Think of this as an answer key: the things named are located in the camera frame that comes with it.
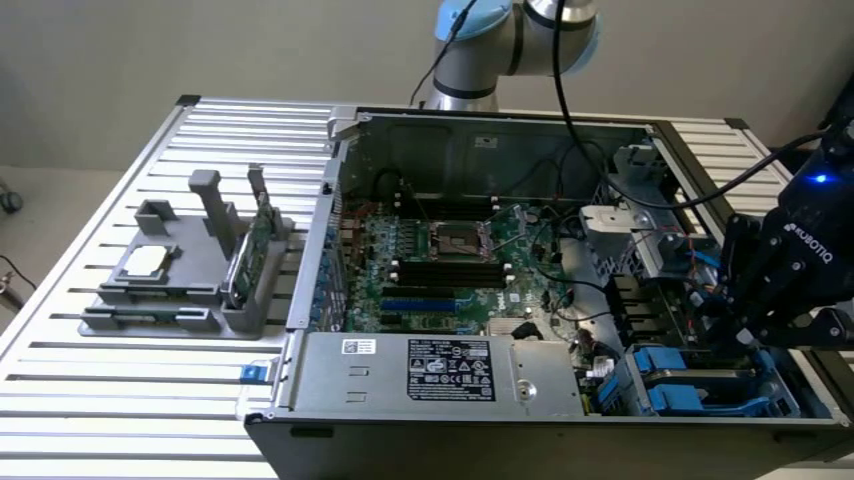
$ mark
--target black cable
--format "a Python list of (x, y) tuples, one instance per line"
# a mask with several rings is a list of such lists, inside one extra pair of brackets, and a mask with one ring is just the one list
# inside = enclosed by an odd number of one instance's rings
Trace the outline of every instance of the black cable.
[(594, 288), (595, 290), (598, 290), (599, 292), (605, 293), (605, 288), (602, 288), (599, 285), (597, 285), (593, 282), (587, 282), (585, 280), (573, 280), (569, 278), (561, 278), (561, 277), (555, 277), (554, 275), (546, 273), (543, 271), (543, 269), (539, 266), (539, 262), (537, 261), (537, 258), (534, 256), (534, 245), (537, 245), (537, 240), (539, 239), (539, 237), (543, 234), (543, 231), (546, 230), (546, 228), (549, 228), (551, 226), (551, 222), (547, 222), (541, 229), (537, 231), (537, 233), (534, 234), (534, 238), (531, 239), (531, 250), (529, 252), (529, 259), (534, 259), (534, 268), (537, 269), (537, 272), (546, 277), (549, 280), (551, 280), (553, 282), (558, 282), (558, 283), (563, 283), (563, 284), (569, 284), (569, 285), (586, 285), (591, 288)]
[(498, 193), (498, 195), (503, 197), (507, 194), (510, 194), (519, 187), (519, 185), (525, 184), (525, 182), (527, 182), (531, 179), (531, 177), (537, 173), (537, 170), (539, 169), (539, 167), (546, 163), (551, 163), (551, 166), (555, 167), (555, 170), (558, 170), (558, 164), (555, 163), (554, 159), (551, 159), (551, 158), (541, 158), (537, 161), (537, 163), (531, 166), (531, 169), (525, 174), (525, 176), (519, 180), (517, 180), (513, 185), (510, 185), (507, 188), (505, 188)]
[(567, 322), (586, 322), (587, 320), (593, 320), (594, 318), (603, 317), (605, 315), (611, 315), (611, 312), (599, 312), (595, 315), (590, 315), (589, 317), (570, 318), (563, 316), (563, 314), (558, 310), (555, 310), (553, 313), (561, 318), (561, 320), (566, 320)]
[[(561, 14), (563, 13), (563, 6), (565, 5), (566, 5), (566, 0), (558, 0), (558, 6), (557, 6), (557, 9), (555, 9), (555, 23), (557, 23), (558, 26), (561, 25), (561, 22), (562, 22)], [(595, 164), (595, 162), (593, 161), (593, 159), (590, 158), (590, 155), (587, 153), (587, 149), (585, 148), (585, 144), (582, 143), (582, 140), (581, 140), (581, 137), (578, 135), (578, 132), (575, 131), (575, 126), (573, 125), (573, 116), (570, 115), (570, 109), (569, 109), (567, 104), (566, 104), (566, 95), (563, 93), (563, 84), (561, 83), (561, 28), (553, 28), (553, 36), (551, 36), (551, 38), (553, 38), (553, 42), (551, 42), (551, 73), (553, 73), (554, 82), (555, 82), (555, 93), (558, 94), (558, 103), (561, 104), (561, 113), (563, 115), (563, 123), (566, 124), (566, 128), (567, 128), (567, 130), (570, 132), (570, 136), (573, 137), (573, 140), (578, 144), (578, 149), (582, 152), (582, 156), (585, 157), (585, 160), (587, 160), (590, 165), (594, 168), (598, 169), (599, 167)], [(662, 204), (662, 203), (647, 202), (646, 200), (641, 200), (641, 199), (633, 197), (629, 193), (626, 193), (626, 190), (623, 189), (623, 187), (621, 187), (614, 182), (614, 180), (611, 180), (611, 178), (609, 177), (607, 169), (599, 170), (601, 173), (602, 173), (602, 180), (605, 181), (605, 183), (607, 183), (609, 187), (611, 187), (617, 191), (617, 193), (619, 193), (626, 199), (631, 200), (638, 205), (642, 205), (642, 206), (645, 206), (647, 208), (657, 208), (657, 209), (661, 209), (661, 210), (679, 210), (682, 208), (695, 207), (697, 205), (699, 205), (702, 203), (706, 203), (710, 200), (714, 200), (721, 195), (724, 195), (726, 192), (733, 190), (738, 185), (745, 183), (745, 181), (750, 177), (753, 177), (757, 173), (760, 173), (760, 171), (762, 171), (762, 169), (765, 169), (772, 163), (774, 163), (774, 161), (777, 161), (777, 159), (780, 158), (780, 156), (782, 154), (788, 153), (790, 150), (794, 150), (797, 147), (800, 147), (805, 143), (809, 143), (813, 140), (817, 140), (818, 138), (821, 138), (822, 135), (824, 135), (822, 132), (817, 132), (817, 133), (812, 133), (809, 135), (804, 135), (802, 137), (798, 137), (796, 140), (793, 140), (786, 145), (784, 145), (780, 148), (780, 150), (777, 150), (768, 157), (765, 157), (762, 160), (760, 160), (753, 167), (750, 167), (748, 170), (745, 170), (738, 177), (736, 177), (733, 180), (730, 180), (715, 191), (713, 191), (711, 193), (707, 193), (702, 197), (698, 197), (698, 198), (695, 198), (693, 200), (689, 200), (687, 202), (674, 203), (674, 204)]]
[(418, 91), (422, 89), (422, 86), (425, 85), (427, 78), (430, 78), (430, 75), (433, 74), (433, 72), (437, 70), (437, 67), (439, 66), (439, 62), (442, 62), (442, 59), (449, 53), (449, 47), (451, 46), (451, 43), (454, 43), (454, 40), (457, 40), (457, 35), (459, 34), (459, 31), (463, 28), (463, 24), (466, 23), (466, 18), (469, 17), (469, 11), (471, 10), (471, 7), (474, 7), (477, 1), (478, 0), (471, 0), (469, 2), (469, 4), (463, 7), (463, 10), (459, 12), (459, 16), (454, 20), (454, 25), (451, 25), (451, 33), (449, 34), (449, 38), (445, 42), (445, 46), (439, 51), (439, 55), (437, 55), (437, 59), (434, 60), (433, 65), (430, 65), (430, 70), (427, 70), (427, 73), (425, 74), (425, 76), (418, 82), (418, 86), (415, 87), (415, 90), (413, 90), (413, 95), (410, 95), (410, 107), (415, 102), (415, 95), (418, 95)]
[[(609, 156), (605, 154), (605, 149), (602, 148), (602, 145), (599, 145), (597, 142), (594, 142), (593, 140), (583, 140), (582, 143), (585, 145), (591, 145), (597, 151), (599, 152), (599, 156), (602, 157), (602, 167), (603, 169), (607, 170), (609, 168)], [(558, 164), (558, 184), (555, 185), (555, 190), (558, 191), (558, 195), (563, 196), (563, 165), (566, 164), (566, 158), (570, 155), (570, 153), (573, 152), (573, 150), (575, 150), (575, 145), (578, 145), (577, 143), (573, 143), (573, 146), (570, 146), (570, 148), (567, 149), (567, 151), (563, 153), (563, 156), (561, 157), (561, 163)]]
[(369, 198), (373, 201), (379, 200), (379, 197), (377, 196), (377, 189), (379, 188), (379, 181), (390, 173), (395, 174), (395, 176), (398, 177), (398, 180), (403, 180), (403, 173), (401, 173), (401, 169), (399, 168), (397, 168), (397, 167), (383, 167), (383, 168), (381, 168), (377, 171), (377, 174), (374, 175), (374, 182), (371, 183), (371, 194), (369, 195)]
[(22, 273), (22, 271), (20, 271), (20, 270), (19, 270), (19, 268), (18, 268), (18, 265), (15, 265), (15, 262), (12, 262), (12, 260), (10, 260), (10, 257), (7, 257), (6, 255), (0, 255), (0, 259), (6, 260), (6, 263), (8, 263), (8, 264), (10, 264), (10, 267), (12, 267), (12, 270), (15, 270), (15, 274), (16, 274), (19, 277), (22, 277), (22, 280), (24, 280), (24, 281), (30, 284), (30, 286), (32, 287), (32, 289), (34, 289), (34, 290), (36, 290), (39, 287), (36, 286), (36, 284), (34, 283), (34, 281), (32, 281), (32, 280), (30, 280), (30, 279), (27, 278), (27, 275), (24, 275), (24, 274)]

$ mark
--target slotted aluminum surface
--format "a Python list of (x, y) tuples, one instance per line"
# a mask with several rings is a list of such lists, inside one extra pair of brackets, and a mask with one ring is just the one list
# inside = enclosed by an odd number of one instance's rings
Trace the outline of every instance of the slotted aluminum surface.
[[(235, 418), (238, 376), (242, 365), (279, 353), (330, 158), (329, 114), (326, 106), (235, 99), (176, 107), (0, 338), (0, 478), (275, 478)], [(724, 121), (673, 122), (718, 184), (765, 154), (753, 135)], [(82, 337), (76, 316), (134, 236), (136, 206), (159, 198), (180, 214), (200, 214), (187, 177), (214, 168), (226, 200), (251, 212), (251, 162), (264, 164), (272, 203), (298, 227), (263, 338)], [(728, 199), (737, 210), (762, 214), (786, 180), (773, 166)], [(270, 387), (243, 393), (264, 397)]]

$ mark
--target warning label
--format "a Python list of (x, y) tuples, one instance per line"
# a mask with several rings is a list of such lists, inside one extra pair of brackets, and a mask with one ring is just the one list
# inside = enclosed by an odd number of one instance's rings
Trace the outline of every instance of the warning label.
[(495, 401), (490, 342), (410, 340), (407, 362), (413, 400)]

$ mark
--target blue tab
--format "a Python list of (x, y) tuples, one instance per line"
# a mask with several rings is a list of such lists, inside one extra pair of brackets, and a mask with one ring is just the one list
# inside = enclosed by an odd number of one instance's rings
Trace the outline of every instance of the blue tab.
[[(435, 35), (443, 42), (451, 35), (454, 21), (470, 0), (445, 0), (439, 6)], [(457, 40), (466, 40), (489, 32), (510, 15), (513, 0), (478, 0), (469, 11), (469, 17), (457, 34)]]
[(243, 385), (267, 384), (267, 367), (262, 365), (244, 365), (240, 369), (240, 383)]
[(653, 370), (653, 361), (650, 360), (650, 354), (646, 353), (646, 349), (635, 352), (635, 363), (638, 364), (638, 370), (641, 373), (649, 373)]
[(645, 347), (641, 349), (650, 356), (653, 367), (657, 370), (685, 370), (685, 360), (678, 348), (669, 347)]
[(658, 385), (647, 393), (657, 412), (703, 414), (703, 404), (691, 385)]

